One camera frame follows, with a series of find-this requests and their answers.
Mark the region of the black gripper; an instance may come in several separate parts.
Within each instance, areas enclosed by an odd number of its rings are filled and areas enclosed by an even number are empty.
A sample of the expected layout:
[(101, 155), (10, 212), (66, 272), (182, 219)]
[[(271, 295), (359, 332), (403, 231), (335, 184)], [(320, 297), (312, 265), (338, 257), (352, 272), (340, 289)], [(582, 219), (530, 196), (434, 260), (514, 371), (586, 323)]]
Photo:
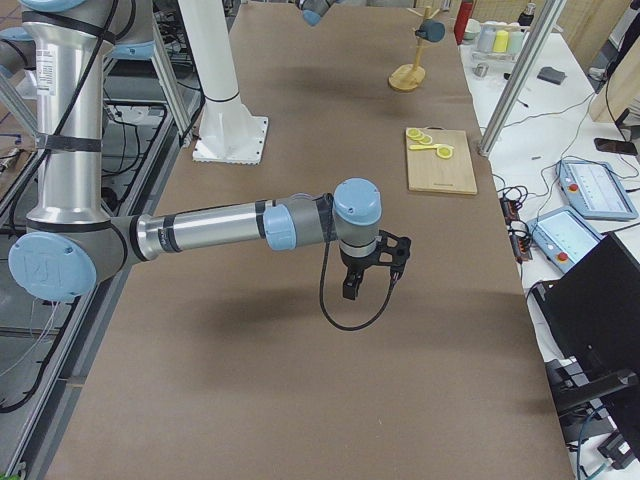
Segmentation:
[(380, 260), (380, 253), (377, 251), (363, 257), (355, 257), (345, 251), (340, 251), (340, 256), (342, 263), (347, 268), (342, 284), (342, 295), (345, 299), (356, 300), (365, 270), (372, 266), (383, 266), (384, 263)]

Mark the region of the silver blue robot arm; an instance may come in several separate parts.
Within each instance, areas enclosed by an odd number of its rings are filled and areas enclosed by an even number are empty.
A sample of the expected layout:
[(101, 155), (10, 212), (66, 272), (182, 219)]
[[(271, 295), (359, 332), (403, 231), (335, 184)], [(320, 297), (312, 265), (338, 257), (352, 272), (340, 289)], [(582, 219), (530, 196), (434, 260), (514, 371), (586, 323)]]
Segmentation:
[(335, 5), (345, 4), (345, 0), (295, 0), (294, 4), (302, 13), (303, 20), (309, 26), (316, 26)]
[(354, 298), (380, 261), (378, 188), (362, 178), (333, 193), (218, 206), (173, 215), (114, 217), (102, 205), (104, 59), (150, 58), (148, 1), (25, 1), (22, 23), (35, 43), (38, 201), (10, 248), (15, 282), (32, 296), (69, 302), (161, 254), (262, 239), (275, 251), (337, 242)]

